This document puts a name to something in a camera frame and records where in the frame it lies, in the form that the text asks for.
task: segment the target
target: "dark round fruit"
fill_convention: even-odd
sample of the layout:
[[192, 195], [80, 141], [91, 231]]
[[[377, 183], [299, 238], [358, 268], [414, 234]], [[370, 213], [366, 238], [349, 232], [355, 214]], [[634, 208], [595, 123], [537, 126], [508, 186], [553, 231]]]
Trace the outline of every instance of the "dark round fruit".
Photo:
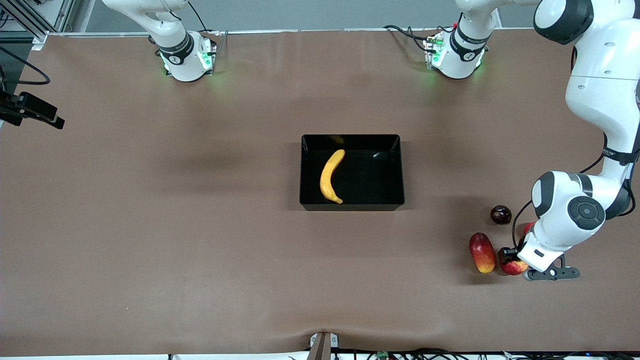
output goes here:
[[511, 210], [505, 205], [498, 205], [491, 209], [491, 220], [499, 225], [506, 225], [511, 222]]

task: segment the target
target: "black square container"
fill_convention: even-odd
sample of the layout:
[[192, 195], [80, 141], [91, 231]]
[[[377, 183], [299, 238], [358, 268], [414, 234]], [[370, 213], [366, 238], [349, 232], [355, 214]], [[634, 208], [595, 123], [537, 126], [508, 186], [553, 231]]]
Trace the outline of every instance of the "black square container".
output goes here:
[[[324, 164], [336, 150], [345, 155], [331, 183], [344, 202], [320, 191]], [[398, 135], [303, 135], [300, 204], [309, 211], [392, 211], [404, 204]]]

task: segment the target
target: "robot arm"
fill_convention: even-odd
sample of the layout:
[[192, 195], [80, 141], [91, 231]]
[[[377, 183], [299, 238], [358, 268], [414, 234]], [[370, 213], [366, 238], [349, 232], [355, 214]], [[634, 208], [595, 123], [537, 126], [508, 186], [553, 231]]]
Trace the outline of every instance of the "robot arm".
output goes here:
[[576, 42], [565, 95], [569, 109], [607, 137], [598, 175], [547, 172], [533, 186], [539, 220], [518, 257], [540, 272], [629, 205], [640, 151], [639, 10], [640, 0], [542, 0], [536, 9], [539, 34], [563, 45]]
[[497, 24], [495, 10], [507, 4], [536, 5], [540, 0], [456, 0], [461, 10], [458, 25], [436, 34], [426, 44], [429, 67], [436, 68], [445, 76], [462, 79], [471, 75], [480, 66], [481, 58], [493, 29]]
[[215, 61], [215, 46], [196, 31], [186, 31], [173, 12], [184, 8], [188, 0], [102, 0], [112, 10], [137, 22], [160, 49], [164, 67], [179, 81], [195, 81], [210, 74]]

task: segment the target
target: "table surface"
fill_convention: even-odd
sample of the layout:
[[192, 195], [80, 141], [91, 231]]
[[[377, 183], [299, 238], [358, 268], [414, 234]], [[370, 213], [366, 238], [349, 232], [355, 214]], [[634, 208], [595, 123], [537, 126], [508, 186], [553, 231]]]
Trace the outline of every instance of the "table surface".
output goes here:
[[[373, 31], [229, 36], [196, 83], [146, 38], [49, 37], [29, 59], [52, 83], [19, 90], [67, 123], [0, 131], [2, 356], [293, 351], [320, 330], [343, 348], [637, 350], [637, 215], [569, 251], [574, 281], [481, 275], [468, 253], [478, 231], [511, 243], [491, 207], [600, 152], [564, 103], [569, 47], [497, 31], [461, 81]], [[406, 204], [304, 211], [313, 133], [399, 134]]]

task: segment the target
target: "banana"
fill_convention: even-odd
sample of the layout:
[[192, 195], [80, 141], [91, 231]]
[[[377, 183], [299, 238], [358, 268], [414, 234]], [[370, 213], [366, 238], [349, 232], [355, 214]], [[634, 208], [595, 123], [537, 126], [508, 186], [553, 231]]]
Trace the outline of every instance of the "banana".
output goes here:
[[335, 168], [338, 167], [340, 161], [344, 158], [344, 150], [340, 149], [331, 155], [331, 158], [324, 164], [324, 169], [322, 170], [322, 175], [320, 175], [320, 191], [327, 200], [331, 200], [337, 202], [338, 204], [342, 204], [342, 199], [340, 199], [333, 190], [333, 186], [331, 185], [331, 175], [335, 171]]

